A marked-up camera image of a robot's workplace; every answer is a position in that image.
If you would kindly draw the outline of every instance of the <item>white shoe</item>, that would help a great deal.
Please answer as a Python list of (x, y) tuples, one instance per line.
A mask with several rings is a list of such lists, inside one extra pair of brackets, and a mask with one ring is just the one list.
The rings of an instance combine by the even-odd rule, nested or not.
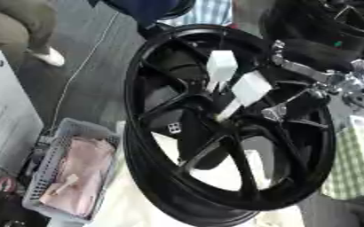
[(33, 52), (33, 56), (51, 66), (62, 67), (63, 65), (65, 65), (65, 58), (58, 51), (50, 47), (49, 52), (49, 54)]

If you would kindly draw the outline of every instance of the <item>person's leg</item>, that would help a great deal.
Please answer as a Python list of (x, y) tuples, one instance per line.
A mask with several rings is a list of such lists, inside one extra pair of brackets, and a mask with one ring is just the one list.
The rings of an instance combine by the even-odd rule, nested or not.
[(31, 51), (49, 54), (48, 42), (55, 28), (55, 11), (46, 0), (0, 0), (0, 12), (28, 29)]
[(28, 31), (18, 21), (0, 13), (0, 51), (17, 71), (28, 48)]

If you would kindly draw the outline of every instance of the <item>gray plastic crate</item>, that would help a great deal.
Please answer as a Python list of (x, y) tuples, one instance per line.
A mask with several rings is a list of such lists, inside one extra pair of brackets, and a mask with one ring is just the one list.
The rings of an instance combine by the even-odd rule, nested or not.
[[(71, 139), (75, 136), (96, 139), (109, 138), (111, 142), (115, 142), (117, 144), (120, 140), (114, 132), (110, 131), (105, 127), (85, 121), (76, 121), (69, 118), (64, 119), (59, 125), (59, 128), (55, 134), (55, 139), (51, 143), (47, 154), (45, 154), (40, 168), (34, 174), (33, 179), (26, 192), (26, 195), (23, 198), (22, 204), (24, 208), (35, 210), (42, 215), (57, 220), (73, 223), (89, 223), (92, 220), (92, 217), (94, 217), (95, 214), (98, 212), (105, 195), (104, 187), (102, 187), (102, 190), (99, 193), (92, 215), (89, 216), (87, 219), (75, 215), (70, 215), (69, 213), (52, 207), (47, 207), (39, 201), (41, 196), (55, 180), (58, 174), (59, 163), (63, 159), (63, 157), (65, 157), (66, 151), (71, 144)], [(112, 176), (111, 169), (114, 169), (114, 163), (115, 155), (112, 162), (112, 168), (108, 170), (103, 185), (105, 185), (105, 183), (109, 180), (109, 177)]]

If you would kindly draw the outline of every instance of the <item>white cable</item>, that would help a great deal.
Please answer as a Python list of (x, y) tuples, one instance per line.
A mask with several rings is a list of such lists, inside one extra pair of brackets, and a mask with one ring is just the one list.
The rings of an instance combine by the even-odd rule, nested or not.
[(102, 44), (102, 42), (105, 40), (108, 31), (110, 30), (110, 28), (112, 27), (113, 23), (115, 22), (115, 19), (117, 18), (117, 16), (120, 13), (117, 12), (112, 19), (110, 19), (109, 23), (107, 24), (107, 27), (105, 28), (105, 30), (103, 31), (99, 41), (95, 44), (95, 46), (92, 48), (90, 54), (88, 54), (87, 58), (83, 61), (83, 63), (77, 68), (77, 70), (75, 70), (75, 72), (73, 73), (73, 75), (70, 77), (70, 79), (68, 79), (65, 87), (63, 88), (62, 91), (62, 95), (60, 96), (59, 100), (58, 100), (58, 104), (56, 106), (55, 109), (55, 114), (53, 115), (53, 120), (52, 120), (52, 124), (51, 124), (51, 134), (53, 133), (53, 129), (56, 129), (55, 125), (56, 125), (56, 121), (58, 121), (58, 117), (59, 117), (59, 111), (60, 108), (62, 106), (63, 100), (66, 97), (67, 91), (68, 91), (68, 87), (70, 86), (70, 84), (72, 83), (72, 81), (78, 76), (78, 74), (81, 72), (81, 70), (83, 70), (83, 68), (85, 67), (85, 65), (88, 63), (88, 61), (91, 59), (91, 57), (93, 56), (93, 54), (95, 53), (95, 51), (98, 49), (98, 47)]

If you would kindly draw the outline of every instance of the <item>pink cloth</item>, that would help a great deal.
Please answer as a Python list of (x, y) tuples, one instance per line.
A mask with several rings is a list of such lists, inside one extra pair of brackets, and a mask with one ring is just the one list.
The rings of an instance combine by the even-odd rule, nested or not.
[[(74, 137), (67, 156), (59, 165), (55, 183), (40, 201), (69, 214), (87, 217), (94, 209), (114, 152), (114, 147), (105, 140)], [(78, 181), (56, 194), (71, 175), (77, 175)]]

